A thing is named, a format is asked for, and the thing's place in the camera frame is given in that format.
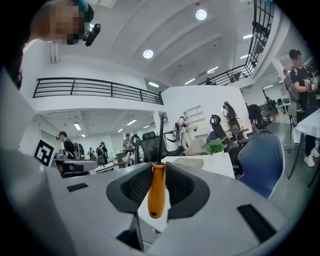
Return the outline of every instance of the white sneaker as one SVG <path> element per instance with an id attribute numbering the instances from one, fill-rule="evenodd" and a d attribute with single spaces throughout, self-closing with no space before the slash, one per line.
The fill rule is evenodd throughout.
<path id="1" fill-rule="evenodd" d="M 305 163 L 306 163 L 309 167 L 314 167 L 314 166 L 315 166 L 315 162 L 314 162 L 311 154 L 310 154 L 309 156 L 306 156 L 303 160 L 305 161 Z"/>
<path id="2" fill-rule="evenodd" d="M 311 150 L 311 156 L 315 158 L 318 158 L 320 156 L 320 154 L 318 153 L 315 147 Z"/>

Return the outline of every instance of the blue office chair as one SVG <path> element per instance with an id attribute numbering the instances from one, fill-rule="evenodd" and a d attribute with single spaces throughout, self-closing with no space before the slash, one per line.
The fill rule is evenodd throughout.
<path id="1" fill-rule="evenodd" d="M 285 170 L 280 139 L 269 134 L 253 136 L 238 157 L 243 168 L 238 181 L 269 199 Z"/>

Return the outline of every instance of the ceiling light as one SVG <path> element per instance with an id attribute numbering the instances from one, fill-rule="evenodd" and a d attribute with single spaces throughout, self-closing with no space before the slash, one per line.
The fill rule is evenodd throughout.
<path id="1" fill-rule="evenodd" d="M 143 52 L 143 57 L 145 57 L 146 59 L 150 59 L 152 58 L 152 56 L 154 55 L 154 52 L 152 50 L 145 50 Z"/>
<path id="2" fill-rule="evenodd" d="M 217 68 L 218 68 L 218 66 L 214 67 L 213 69 L 208 70 L 207 73 L 208 73 L 208 74 L 209 74 L 209 73 L 213 73 L 213 71 L 216 70 Z"/>
<path id="3" fill-rule="evenodd" d="M 81 128 L 79 126 L 79 124 L 77 122 L 74 122 L 73 125 L 75 126 L 75 128 L 78 130 L 78 131 L 81 131 Z"/>
<path id="4" fill-rule="evenodd" d="M 157 85 L 157 84 L 155 84 L 153 82 L 148 82 L 148 84 L 151 85 L 151 86 L 157 87 L 157 88 L 159 87 L 159 85 Z"/>
<path id="5" fill-rule="evenodd" d="M 191 83 L 192 81 L 196 80 L 195 78 L 192 78 L 190 81 L 186 82 L 184 85 L 187 85 L 189 83 Z"/>
<path id="6" fill-rule="evenodd" d="M 262 90 L 263 90 L 263 89 L 267 89 L 267 88 L 269 88 L 269 87 L 271 87 L 271 86 L 274 86 L 274 85 L 271 84 L 271 85 L 269 85 L 269 86 L 267 86 L 267 87 L 262 88 Z"/>
<path id="7" fill-rule="evenodd" d="M 207 12 L 205 10 L 197 10 L 195 13 L 195 17 L 199 20 L 199 21 L 203 21 L 206 19 L 207 17 Z"/>
<path id="8" fill-rule="evenodd" d="M 243 39 L 252 38 L 252 34 L 245 35 Z"/>
<path id="9" fill-rule="evenodd" d="M 127 124 L 127 126 L 132 125 L 137 119 L 133 119 L 130 123 Z"/>

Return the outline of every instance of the gray floor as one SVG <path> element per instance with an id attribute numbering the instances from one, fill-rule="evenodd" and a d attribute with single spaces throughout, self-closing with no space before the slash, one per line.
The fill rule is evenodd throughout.
<path id="1" fill-rule="evenodd" d="M 290 123 L 289 118 L 285 114 L 277 116 L 277 122 L 269 124 L 268 129 L 280 138 L 285 155 L 285 173 L 278 182 L 271 198 L 269 199 L 273 204 L 278 206 L 283 213 L 289 218 L 301 213 L 307 205 L 315 184 L 318 182 L 319 177 L 313 183 L 311 188 L 308 188 L 308 184 L 311 181 L 319 159 L 313 158 L 315 167 L 310 168 L 304 162 L 304 145 L 299 154 L 297 166 L 290 180 L 288 176 L 294 165 L 295 157 L 298 153 L 297 146 L 290 141 Z"/>

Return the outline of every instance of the green plant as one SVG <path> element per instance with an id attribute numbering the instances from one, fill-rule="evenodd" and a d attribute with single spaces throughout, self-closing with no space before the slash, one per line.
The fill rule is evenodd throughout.
<path id="1" fill-rule="evenodd" d="M 219 153 L 225 150 L 227 145 L 223 144 L 223 141 L 227 137 L 224 137 L 223 139 L 217 138 L 211 140 L 208 144 L 204 144 L 201 148 L 203 150 L 206 150 L 209 152 L 210 155 L 213 155 L 214 153 Z"/>

